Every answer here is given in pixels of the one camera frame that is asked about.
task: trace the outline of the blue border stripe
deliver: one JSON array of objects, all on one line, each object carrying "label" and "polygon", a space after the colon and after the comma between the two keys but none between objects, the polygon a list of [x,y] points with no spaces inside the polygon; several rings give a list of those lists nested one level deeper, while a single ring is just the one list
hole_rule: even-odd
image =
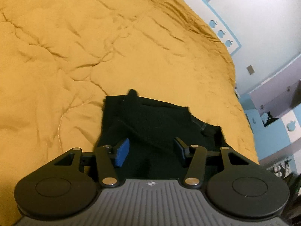
[{"label": "blue border stripe", "polygon": [[231,36],[234,38],[234,40],[236,41],[236,43],[238,44],[238,48],[236,48],[232,53],[230,53],[231,56],[233,56],[235,53],[237,53],[237,51],[241,48],[241,43],[239,42],[239,40],[237,39],[237,37],[233,34],[233,32],[230,30],[230,28],[228,27],[228,25],[225,23],[225,21],[219,16],[219,14],[210,6],[210,4],[206,1],[206,0],[202,0],[207,7],[213,12],[213,14],[218,17],[218,19],[222,22],[222,24],[226,27],[226,29],[230,32]]}]

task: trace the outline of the yellow bedsheet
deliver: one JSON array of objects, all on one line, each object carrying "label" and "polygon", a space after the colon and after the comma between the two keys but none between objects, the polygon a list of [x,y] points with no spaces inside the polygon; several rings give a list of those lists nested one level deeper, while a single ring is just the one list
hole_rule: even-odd
[{"label": "yellow bedsheet", "polygon": [[130,88],[189,106],[257,161],[226,47],[183,0],[0,0],[0,225],[15,184],[69,150],[91,151],[103,99]]}]

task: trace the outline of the gray plastic base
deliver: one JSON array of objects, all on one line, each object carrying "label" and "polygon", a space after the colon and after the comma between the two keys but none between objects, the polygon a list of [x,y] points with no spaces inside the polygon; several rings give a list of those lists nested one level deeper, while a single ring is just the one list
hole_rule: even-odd
[{"label": "gray plastic base", "polygon": [[177,180],[127,179],[114,189],[104,189],[87,210],[59,221],[23,217],[16,226],[285,226],[280,218],[242,222],[217,212],[195,189]]}]

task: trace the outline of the black cloth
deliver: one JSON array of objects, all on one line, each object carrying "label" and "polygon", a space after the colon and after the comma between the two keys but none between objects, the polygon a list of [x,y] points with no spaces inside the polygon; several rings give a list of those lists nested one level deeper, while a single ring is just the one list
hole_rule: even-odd
[{"label": "black cloth", "polygon": [[188,168],[182,167],[175,156],[175,137],[208,151],[228,146],[220,127],[200,121],[188,107],[138,97],[133,89],[127,95],[106,97],[97,146],[114,146],[129,138],[129,154],[123,166],[116,169],[120,180],[183,179]]}]

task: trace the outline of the apple logo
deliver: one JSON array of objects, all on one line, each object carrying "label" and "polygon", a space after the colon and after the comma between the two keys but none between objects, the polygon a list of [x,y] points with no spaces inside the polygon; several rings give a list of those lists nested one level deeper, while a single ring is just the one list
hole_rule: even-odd
[{"label": "apple logo", "polygon": [[214,28],[216,25],[217,25],[217,21],[210,20],[209,26],[210,26],[211,28]]},{"label": "apple logo", "polygon": [[232,44],[233,44],[233,42],[230,40],[226,40],[226,42],[225,42],[226,47],[230,47]]},{"label": "apple logo", "polygon": [[296,121],[291,121],[286,125],[286,128],[288,129],[289,132],[292,132],[296,128]]},{"label": "apple logo", "polygon": [[218,36],[219,38],[223,38],[225,34],[226,34],[225,31],[219,30],[219,32],[217,33],[217,36]]}]

